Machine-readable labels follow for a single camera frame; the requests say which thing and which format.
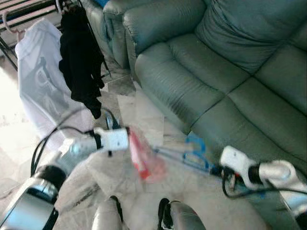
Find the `pale plastic hanger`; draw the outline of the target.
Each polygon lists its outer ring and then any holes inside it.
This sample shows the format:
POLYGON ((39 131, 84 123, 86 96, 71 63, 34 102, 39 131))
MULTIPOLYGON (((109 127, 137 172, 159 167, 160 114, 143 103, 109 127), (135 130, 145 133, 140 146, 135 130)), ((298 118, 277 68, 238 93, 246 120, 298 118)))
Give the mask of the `pale plastic hanger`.
POLYGON ((10 25, 8 24, 8 13, 9 11, 3 11, 2 12, 2 15, 1 15, 1 18, 2 18, 2 21, 3 21, 3 25, 4 25, 4 28, 6 28, 7 31, 11 32, 13 35, 16 35, 17 37, 17 40, 21 40, 23 37, 24 37, 24 34, 25 34, 25 30, 23 29, 15 29, 15 28, 11 28, 10 25))

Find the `silver left robot leg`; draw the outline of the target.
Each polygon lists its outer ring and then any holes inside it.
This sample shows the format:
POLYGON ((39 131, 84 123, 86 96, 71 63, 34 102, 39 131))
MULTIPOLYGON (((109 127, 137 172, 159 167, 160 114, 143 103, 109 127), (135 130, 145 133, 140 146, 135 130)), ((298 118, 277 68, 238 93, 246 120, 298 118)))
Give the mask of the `silver left robot leg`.
POLYGON ((126 230, 119 199, 112 195, 96 209, 91 230, 126 230))

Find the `pink garment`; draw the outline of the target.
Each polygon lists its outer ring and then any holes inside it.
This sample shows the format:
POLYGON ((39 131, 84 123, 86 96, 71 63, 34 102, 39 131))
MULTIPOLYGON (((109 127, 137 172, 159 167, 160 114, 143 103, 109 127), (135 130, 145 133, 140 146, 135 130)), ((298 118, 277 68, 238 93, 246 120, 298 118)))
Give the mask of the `pink garment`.
POLYGON ((140 129, 130 126, 130 131, 130 158, 140 179, 147 183, 157 183, 165 179, 165 161, 155 153, 140 129))

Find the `black metal drying rack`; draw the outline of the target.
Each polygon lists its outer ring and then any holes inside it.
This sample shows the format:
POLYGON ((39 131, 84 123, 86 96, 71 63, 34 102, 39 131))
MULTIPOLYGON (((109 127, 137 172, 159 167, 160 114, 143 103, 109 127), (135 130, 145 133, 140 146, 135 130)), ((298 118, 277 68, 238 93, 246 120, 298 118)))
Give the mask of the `black metal drying rack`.
MULTIPOLYGON (((85 7, 83 6, 83 2, 84 0, 64 0, 64 12, 67 11, 70 8, 73 7, 81 7, 85 10, 85 7)), ((88 26, 90 26, 90 31, 92 32, 92 35, 94 36, 94 31, 91 27, 90 22, 88 22, 88 26)), ((11 66, 14 68, 14 70, 18 70, 18 55, 16 53, 16 48, 17 46, 9 46, 9 44, 2 38, 1 33, 0 32, 0 52, 4 55, 4 57, 6 57, 6 59, 9 61, 9 63, 11 64, 11 66)), ((105 66, 105 70, 106 72, 104 74, 102 74, 102 77, 106 76, 106 75, 110 75, 110 68, 108 67, 107 63, 105 60, 103 60, 102 63, 105 66)))

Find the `silver right robot leg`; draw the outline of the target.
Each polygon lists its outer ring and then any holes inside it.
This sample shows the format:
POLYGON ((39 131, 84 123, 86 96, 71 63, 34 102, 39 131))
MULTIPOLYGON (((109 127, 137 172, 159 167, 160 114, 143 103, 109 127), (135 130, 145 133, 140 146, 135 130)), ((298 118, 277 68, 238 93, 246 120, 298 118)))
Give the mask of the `silver right robot leg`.
POLYGON ((198 214, 180 201, 160 200, 157 230, 206 230, 198 214))

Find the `silver robot leg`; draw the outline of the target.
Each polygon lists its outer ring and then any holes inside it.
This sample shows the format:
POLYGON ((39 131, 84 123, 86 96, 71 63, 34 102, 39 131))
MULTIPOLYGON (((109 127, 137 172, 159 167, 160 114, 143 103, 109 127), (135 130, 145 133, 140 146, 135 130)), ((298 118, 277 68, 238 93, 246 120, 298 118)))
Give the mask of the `silver robot leg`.
POLYGON ((180 201, 160 200, 157 230, 206 230, 198 214, 180 201))
POLYGON ((96 209, 91 230, 126 230, 119 199, 112 195, 96 209))

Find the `black garment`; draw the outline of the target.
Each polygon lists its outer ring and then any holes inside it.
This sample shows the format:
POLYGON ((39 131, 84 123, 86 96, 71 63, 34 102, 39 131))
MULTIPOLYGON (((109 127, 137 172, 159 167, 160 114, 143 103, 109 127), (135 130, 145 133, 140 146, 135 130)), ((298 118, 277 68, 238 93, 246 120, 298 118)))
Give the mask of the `black garment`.
POLYGON ((71 91, 72 100, 83 103, 94 119, 101 116, 102 104, 98 100, 102 81, 101 66, 104 57, 90 31, 86 12, 82 7, 65 11, 60 20, 59 70, 71 91))

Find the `green leather sofa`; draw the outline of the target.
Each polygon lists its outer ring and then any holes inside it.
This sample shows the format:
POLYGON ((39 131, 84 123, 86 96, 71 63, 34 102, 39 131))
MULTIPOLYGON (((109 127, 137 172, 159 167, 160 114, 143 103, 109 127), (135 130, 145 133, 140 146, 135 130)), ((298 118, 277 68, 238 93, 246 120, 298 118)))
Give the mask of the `green leather sofa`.
POLYGON ((307 173, 307 0, 83 0, 103 50, 219 164, 307 173))

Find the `brown slatted panel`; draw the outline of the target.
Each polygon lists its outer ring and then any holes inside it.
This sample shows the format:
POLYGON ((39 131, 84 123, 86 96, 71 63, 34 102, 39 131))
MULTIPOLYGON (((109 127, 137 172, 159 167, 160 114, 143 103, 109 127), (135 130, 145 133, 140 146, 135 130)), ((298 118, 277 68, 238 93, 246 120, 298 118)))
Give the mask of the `brown slatted panel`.
POLYGON ((1 18, 3 11, 9 11, 8 24, 11 28, 20 26, 47 14, 57 12, 54 0, 0 0, 0 32, 6 31, 1 18))

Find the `blue plastic hanger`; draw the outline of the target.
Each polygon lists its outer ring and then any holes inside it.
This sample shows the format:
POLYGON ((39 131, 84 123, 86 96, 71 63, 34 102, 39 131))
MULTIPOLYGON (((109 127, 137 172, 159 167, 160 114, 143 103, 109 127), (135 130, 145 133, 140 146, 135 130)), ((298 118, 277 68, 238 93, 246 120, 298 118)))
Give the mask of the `blue plastic hanger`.
POLYGON ((206 159, 208 147, 196 135, 187 136, 184 142, 176 146, 155 146, 152 149, 165 160, 170 160, 178 166, 183 166, 202 175, 211 175, 211 169, 217 166, 206 159))

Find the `white printed T-shirt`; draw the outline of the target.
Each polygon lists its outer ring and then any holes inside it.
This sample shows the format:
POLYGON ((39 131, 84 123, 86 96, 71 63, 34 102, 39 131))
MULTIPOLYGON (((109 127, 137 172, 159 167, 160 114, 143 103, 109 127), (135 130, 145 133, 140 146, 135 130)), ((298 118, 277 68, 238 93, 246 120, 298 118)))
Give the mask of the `white printed T-shirt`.
POLYGON ((57 125, 80 131, 94 127, 90 110, 71 99, 59 70, 60 36, 57 27, 42 18, 26 29, 15 47, 18 93, 25 115, 40 138, 48 136, 57 125))

